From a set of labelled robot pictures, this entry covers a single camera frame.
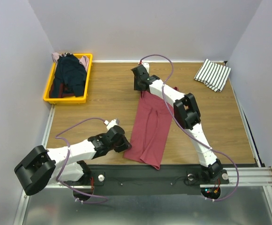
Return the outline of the black white striped tank top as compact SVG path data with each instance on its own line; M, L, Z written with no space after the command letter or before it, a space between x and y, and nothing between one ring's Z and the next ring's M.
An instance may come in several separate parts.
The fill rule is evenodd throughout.
M214 92L222 92L231 68L205 59L194 80L203 83Z

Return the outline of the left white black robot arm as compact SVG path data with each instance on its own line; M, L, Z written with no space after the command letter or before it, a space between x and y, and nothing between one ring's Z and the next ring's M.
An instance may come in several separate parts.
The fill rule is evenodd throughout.
M105 156L111 150L122 152L131 146L125 131L114 125L106 133L70 146L50 149L36 146L15 167L14 172L28 196L37 194L48 184L56 183L57 178L84 185L90 180L84 160Z

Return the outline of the maroon tank top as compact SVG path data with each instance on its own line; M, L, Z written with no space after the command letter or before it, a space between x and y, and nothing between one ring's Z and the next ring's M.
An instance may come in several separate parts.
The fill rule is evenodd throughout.
M147 91L140 94L130 143L124 158L160 169L172 122L172 106Z

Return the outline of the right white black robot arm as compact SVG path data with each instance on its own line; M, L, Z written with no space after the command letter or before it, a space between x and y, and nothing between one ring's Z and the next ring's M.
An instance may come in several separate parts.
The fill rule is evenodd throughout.
M218 179L223 166L203 132L201 114L194 95L181 93L166 85L159 77L149 75L143 65L138 65L131 71L134 75L134 90L147 91L161 98L166 106L172 108L169 112L173 113L176 124L191 138L197 152L203 181L212 183Z

